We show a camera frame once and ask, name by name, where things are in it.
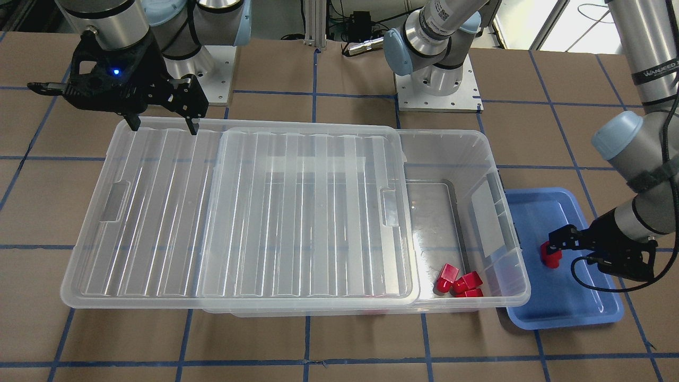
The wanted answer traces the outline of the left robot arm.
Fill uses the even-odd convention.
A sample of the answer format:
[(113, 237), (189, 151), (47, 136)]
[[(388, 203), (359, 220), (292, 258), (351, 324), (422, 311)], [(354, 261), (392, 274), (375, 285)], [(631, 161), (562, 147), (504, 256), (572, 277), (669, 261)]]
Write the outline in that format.
[[(430, 1), (384, 34), (390, 69), (424, 82), (426, 93), (456, 91), (484, 1)], [(655, 273), (658, 237), (677, 235), (677, 1), (608, 1), (631, 79), (645, 115), (624, 111), (604, 124), (592, 145), (625, 180), (634, 198), (595, 219), (589, 228), (565, 225), (540, 248), (546, 266), (558, 266), (563, 250), (587, 250), (573, 259), (602, 273), (636, 281), (632, 291), (664, 277), (677, 247)]]

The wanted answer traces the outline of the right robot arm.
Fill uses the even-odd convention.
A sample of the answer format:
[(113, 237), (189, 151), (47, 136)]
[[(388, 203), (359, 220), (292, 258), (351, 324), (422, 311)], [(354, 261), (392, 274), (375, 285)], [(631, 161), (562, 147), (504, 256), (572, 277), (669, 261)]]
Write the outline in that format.
[(80, 110), (111, 112), (137, 131), (139, 116), (160, 106), (196, 135), (213, 73), (208, 46), (244, 46), (251, 36), (250, 1), (58, 1), (80, 34), (65, 83), (31, 83)]

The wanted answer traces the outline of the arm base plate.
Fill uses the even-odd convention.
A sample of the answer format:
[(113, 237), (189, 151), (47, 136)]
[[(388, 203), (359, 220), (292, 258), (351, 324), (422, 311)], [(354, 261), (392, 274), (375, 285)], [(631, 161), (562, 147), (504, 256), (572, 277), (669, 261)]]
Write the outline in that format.
[(469, 55), (454, 70), (431, 66), (410, 75), (395, 74), (400, 111), (475, 113), (484, 110)]
[(228, 106), (237, 52), (235, 46), (202, 46), (192, 57), (164, 60), (170, 75), (177, 79), (188, 73), (196, 75), (211, 106)]

